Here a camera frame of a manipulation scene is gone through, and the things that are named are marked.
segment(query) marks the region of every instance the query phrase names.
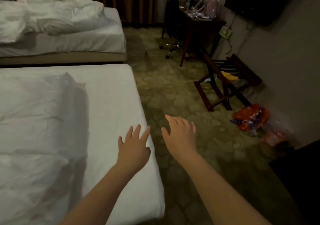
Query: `left hand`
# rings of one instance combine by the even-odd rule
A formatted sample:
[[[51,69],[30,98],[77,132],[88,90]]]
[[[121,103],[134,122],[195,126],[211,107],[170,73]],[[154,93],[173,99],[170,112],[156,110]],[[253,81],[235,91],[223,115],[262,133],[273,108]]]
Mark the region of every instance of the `left hand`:
[[[130,126],[125,142],[122,141],[121,136],[118,139],[119,153],[116,165],[132,175],[138,173],[146,165],[151,153],[150,148],[146,147],[151,127],[148,126],[139,139],[140,129],[140,124],[134,131],[133,126]]]

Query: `hand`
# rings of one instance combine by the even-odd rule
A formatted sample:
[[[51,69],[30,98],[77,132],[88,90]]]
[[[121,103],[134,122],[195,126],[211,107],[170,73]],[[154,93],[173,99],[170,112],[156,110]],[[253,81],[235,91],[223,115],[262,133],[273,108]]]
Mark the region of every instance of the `hand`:
[[[119,153],[116,165],[132,175],[138,173],[146,165],[151,153],[150,148],[146,147],[151,127],[147,127],[139,139],[140,129],[139,124],[133,132],[133,126],[130,126],[125,142],[123,143],[121,136],[118,139]]]
[[[168,130],[161,128],[162,136],[170,154],[181,164],[182,159],[191,153],[197,153],[195,147],[196,127],[193,122],[188,122],[181,117],[166,115],[170,125],[170,135]]]

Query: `yellow object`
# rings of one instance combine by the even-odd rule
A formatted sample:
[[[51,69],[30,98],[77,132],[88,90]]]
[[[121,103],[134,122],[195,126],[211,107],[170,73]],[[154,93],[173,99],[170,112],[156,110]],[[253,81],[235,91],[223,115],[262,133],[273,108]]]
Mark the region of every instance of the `yellow object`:
[[[230,73],[226,73],[224,71],[221,71],[221,73],[223,74],[224,77],[226,77],[228,80],[239,80],[239,78],[237,76],[233,76]]]

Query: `right arm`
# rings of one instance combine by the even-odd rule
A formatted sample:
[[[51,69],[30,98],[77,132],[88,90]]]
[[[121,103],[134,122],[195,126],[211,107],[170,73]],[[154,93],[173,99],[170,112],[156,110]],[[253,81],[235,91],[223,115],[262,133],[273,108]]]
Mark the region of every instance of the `right arm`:
[[[171,133],[162,135],[170,154],[186,170],[217,225],[271,225],[228,184],[196,151],[195,125],[181,117],[166,115]]]

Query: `left arm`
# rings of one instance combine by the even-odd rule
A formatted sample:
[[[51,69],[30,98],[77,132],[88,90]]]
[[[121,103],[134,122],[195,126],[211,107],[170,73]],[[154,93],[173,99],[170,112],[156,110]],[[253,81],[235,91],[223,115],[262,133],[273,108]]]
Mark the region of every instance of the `left arm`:
[[[124,143],[122,137],[119,137],[117,163],[80,203],[67,213],[59,225],[106,224],[123,188],[149,160],[150,148],[146,148],[146,140],[150,134],[150,127],[139,139],[140,129],[141,126],[138,125],[133,132],[131,126]]]

